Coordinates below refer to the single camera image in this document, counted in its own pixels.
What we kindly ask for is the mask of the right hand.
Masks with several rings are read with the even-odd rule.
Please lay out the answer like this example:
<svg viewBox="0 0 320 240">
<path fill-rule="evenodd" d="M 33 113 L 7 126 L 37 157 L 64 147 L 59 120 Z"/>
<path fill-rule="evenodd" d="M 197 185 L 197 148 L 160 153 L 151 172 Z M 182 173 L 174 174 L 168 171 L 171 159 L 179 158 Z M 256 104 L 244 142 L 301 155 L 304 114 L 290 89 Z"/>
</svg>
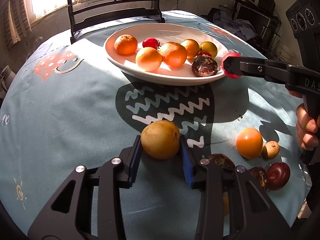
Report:
<svg viewBox="0 0 320 240">
<path fill-rule="evenodd" d="M 312 151 L 319 145 L 319 138 L 316 133 L 319 130 L 319 116 L 312 118 L 301 103 L 296 108 L 296 139 L 301 149 Z"/>
</svg>

